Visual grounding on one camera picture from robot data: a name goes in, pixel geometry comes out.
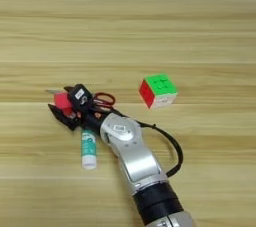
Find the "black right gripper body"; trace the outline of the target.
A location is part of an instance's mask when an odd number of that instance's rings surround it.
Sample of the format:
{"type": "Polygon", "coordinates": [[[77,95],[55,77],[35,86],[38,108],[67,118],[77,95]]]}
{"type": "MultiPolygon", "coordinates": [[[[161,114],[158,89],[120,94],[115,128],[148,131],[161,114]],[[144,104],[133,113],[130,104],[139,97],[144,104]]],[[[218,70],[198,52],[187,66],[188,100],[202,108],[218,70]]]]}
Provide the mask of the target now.
{"type": "Polygon", "coordinates": [[[84,106],[76,109],[75,112],[83,129],[88,128],[99,135],[102,123],[111,113],[111,109],[95,103],[86,103],[84,106]]]}

